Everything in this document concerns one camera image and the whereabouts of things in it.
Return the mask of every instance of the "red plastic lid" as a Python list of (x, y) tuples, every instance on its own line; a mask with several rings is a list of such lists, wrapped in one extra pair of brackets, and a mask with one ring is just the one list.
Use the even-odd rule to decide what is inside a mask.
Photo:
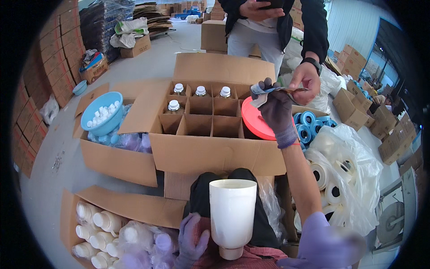
[(242, 104), (242, 118), (246, 127), (248, 127), (248, 129), (253, 134), (262, 139), (276, 140), (272, 128), (270, 128), (269, 125), (267, 125), (267, 123), (264, 121), (263, 117), (261, 116), (261, 112), (250, 104), (251, 101), (252, 97), (248, 97), (243, 101)]

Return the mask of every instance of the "white shirt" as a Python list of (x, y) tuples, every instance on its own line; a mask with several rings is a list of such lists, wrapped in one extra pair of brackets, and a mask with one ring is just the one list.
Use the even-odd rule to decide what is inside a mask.
[(246, 19), (246, 20), (238, 19), (237, 22), (258, 32), (267, 33), (267, 34), (278, 33), (276, 31), (276, 24), (278, 23), (278, 18), (265, 19), (261, 22), (256, 22), (251, 19)]

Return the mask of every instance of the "black wristwatch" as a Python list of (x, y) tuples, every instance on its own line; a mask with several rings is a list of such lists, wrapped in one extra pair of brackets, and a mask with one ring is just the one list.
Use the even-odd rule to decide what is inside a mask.
[(303, 61), (301, 61), (300, 64), (304, 63), (304, 62), (309, 62), (311, 64), (313, 64), (316, 68), (316, 72), (318, 73), (318, 76), (321, 75), (321, 70), (323, 69), (322, 66), (319, 64), (319, 62), (317, 62), (314, 58), (304, 58)]

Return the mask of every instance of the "gray pants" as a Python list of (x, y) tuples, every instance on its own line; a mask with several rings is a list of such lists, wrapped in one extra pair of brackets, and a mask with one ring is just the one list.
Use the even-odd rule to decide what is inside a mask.
[(283, 51), (280, 50), (278, 34), (267, 34), (252, 30), (240, 23), (233, 26), (228, 38), (228, 55), (248, 57), (255, 44), (261, 51), (261, 59), (275, 65), (275, 77), (278, 78), (281, 68)]

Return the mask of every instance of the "hand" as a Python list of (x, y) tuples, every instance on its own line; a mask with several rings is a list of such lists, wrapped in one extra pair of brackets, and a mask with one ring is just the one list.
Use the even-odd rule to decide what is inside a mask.
[(239, 7), (239, 13), (253, 21), (261, 22), (269, 18), (285, 16), (283, 9), (259, 9), (270, 6), (270, 2), (257, 2), (257, 0), (248, 0)]
[[(269, 77), (264, 82), (260, 81), (258, 85), (262, 89), (280, 87), (278, 82), (275, 82), (272, 86), (272, 80)], [(253, 100), (258, 98), (252, 91), (251, 97)], [(267, 102), (258, 108), (264, 121), (275, 133), (278, 148), (280, 149), (289, 147), (298, 137), (296, 128), (291, 120), (292, 103), (290, 96), (285, 91), (273, 91), (267, 95)]]
[(179, 229), (179, 256), (175, 260), (175, 269), (189, 269), (203, 255), (208, 247), (209, 230), (203, 231), (197, 246), (194, 244), (194, 227), (200, 221), (198, 213), (191, 213), (182, 220)]
[(296, 91), (291, 95), (300, 105), (307, 105), (315, 98), (321, 88), (321, 80), (319, 80), (318, 73), (313, 64), (304, 62), (294, 70), (293, 79), (291, 79), (289, 88), (298, 88), (300, 83), (303, 84), (303, 87), (310, 90)]

